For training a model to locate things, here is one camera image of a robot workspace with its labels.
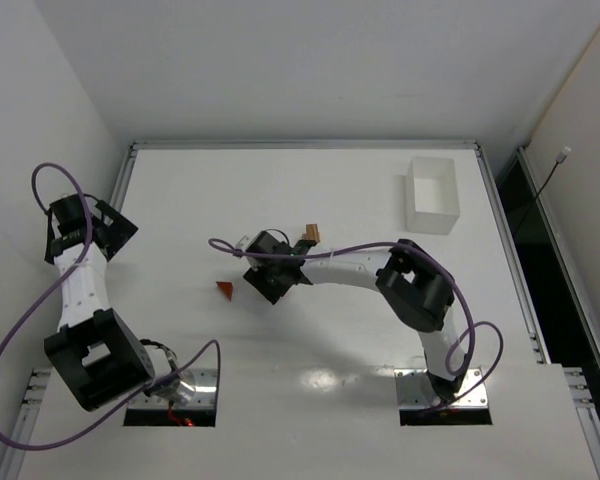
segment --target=orange triangle block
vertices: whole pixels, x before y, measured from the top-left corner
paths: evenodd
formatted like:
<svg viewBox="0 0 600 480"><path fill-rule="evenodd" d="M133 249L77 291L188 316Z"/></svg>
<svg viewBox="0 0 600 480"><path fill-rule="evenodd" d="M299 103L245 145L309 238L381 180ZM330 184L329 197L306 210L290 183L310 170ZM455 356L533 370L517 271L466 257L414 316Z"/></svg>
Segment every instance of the orange triangle block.
<svg viewBox="0 0 600 480"><path fill-rule="evenodd" d="M222 293L224 293L225 297L231 301L231 298L233 297L233 283L216 282L216 285L218 285L218 288L222 291Z"/></svg>

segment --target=black cable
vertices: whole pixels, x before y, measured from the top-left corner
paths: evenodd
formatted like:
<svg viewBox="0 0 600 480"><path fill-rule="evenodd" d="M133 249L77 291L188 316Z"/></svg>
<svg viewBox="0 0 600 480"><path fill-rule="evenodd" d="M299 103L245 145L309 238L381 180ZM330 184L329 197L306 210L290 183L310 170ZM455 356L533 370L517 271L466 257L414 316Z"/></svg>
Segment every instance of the black cable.
<svg viewBox="0 0 600 480"><path fill-rule="evenodd" d="M284 233L282 230L278 230L277 228L267 228L265 230L265 232L278 232L280 235L282 235L284 237L284 239L287 241L287 243L289 245L291 245L291 240L289 240L289 237L287 236L287 234Z"/></svg>
<svg viewBox="0 0 600 480"><path fill-rule="evenodd" d="M520 227L522 227L522 225L524 224L524 221L529 216L529 213L531 213L531 209L533 208L533 206L535 205L536 201L538 200L538 197L540 196L540 194L544 190L544 187L547 186L547 184L549 183L549 180L551 180L551 177L553 177L553 174L556 172L556 169L558 168L558 165L560 165L561 163L562 162L556 161L556 163L553 165L553 168L551 169L551 172L549 172L549 175L547 176L547 179L544 181L544 183L542 184L542 186L540 187L540 189L538 190L538 192L533 196L533 198L529 202L529 206L525 210L524 215L522 215L522 220L520 220L520 222L518 222L518 226L513 231L512 237L513 237L513 241L514 242L516 241L516 236L518 235L518 232L520 231Z"/></svg>

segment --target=open white bin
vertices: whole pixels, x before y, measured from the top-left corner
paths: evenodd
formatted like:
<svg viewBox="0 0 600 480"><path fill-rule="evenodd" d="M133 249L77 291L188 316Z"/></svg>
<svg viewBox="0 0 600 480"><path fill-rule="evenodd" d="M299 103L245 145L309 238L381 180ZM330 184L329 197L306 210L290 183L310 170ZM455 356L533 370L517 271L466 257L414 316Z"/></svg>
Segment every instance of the open white bin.
<svg viewBox="0 0 600 480"><path fill-rule="evenodd" d="M413 157L406 177L407 230L447 235L460 217L451 158Z"/></svg>

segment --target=white table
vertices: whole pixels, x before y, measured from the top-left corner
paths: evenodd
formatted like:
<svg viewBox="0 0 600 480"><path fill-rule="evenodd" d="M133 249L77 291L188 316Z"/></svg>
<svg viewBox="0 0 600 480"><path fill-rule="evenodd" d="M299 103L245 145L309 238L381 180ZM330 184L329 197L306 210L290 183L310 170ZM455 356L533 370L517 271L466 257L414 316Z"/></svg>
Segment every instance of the white table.
<svg viewBox="0 0 600 480"><path fill-rule="evenodd" d="M404 231L412 156L455 161L461 217L448 236ZM109 267L111 304L181 358L220 341L217 425L122 427L120 412L73 445L27 454L20 479L597 478L562 369L536 363L480 161L471 148L140 149L122 209L139 232ZM293 239L306 223L334 247L412 238L453 273L476 320L505 337L487 381L493 425L400 427L391 369L422 367L422 351L380 295L297 286L271 306L241 279L245 260L206 244L262 228ZM217 280L234 282L232 302ZM453 315L463 330L457 302ZM478 330L472 366L488 367L496 342ZM214 364L212 351L200 363ZM32 441L97 415L54 374Z"/></svg>

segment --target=white wall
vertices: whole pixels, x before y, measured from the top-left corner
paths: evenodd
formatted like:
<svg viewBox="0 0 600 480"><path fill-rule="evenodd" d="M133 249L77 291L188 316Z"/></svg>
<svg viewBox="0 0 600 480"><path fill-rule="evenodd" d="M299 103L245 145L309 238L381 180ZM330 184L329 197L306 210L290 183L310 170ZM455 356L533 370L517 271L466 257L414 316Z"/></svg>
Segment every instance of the white wall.
<svg viewBox="0 0 600 480"><path fill-rule="evenodd" d="M120 138L477 138L496 171L600 0L35 0Z"/></svg>
<svg viewBox="0 0 600 480"><path fill-rule="evenodd" d="M86 190L106 197L121 155L33 2L0 0L0 340L55 278L42 260L46 221L31 196L31 170L61 163ZM56 175L43 175L47 201L71 191ZM0 364L5 432L30 369L46 363L42 339L57 325L58 306L57 296L47 302Z"/></svg>
<svg viewBox="0 0 600 480"><path fill-rule="evenodd" d="M543 181L563 145L573 153L545 190L600 322L600 31L533 135Z"/></svg>

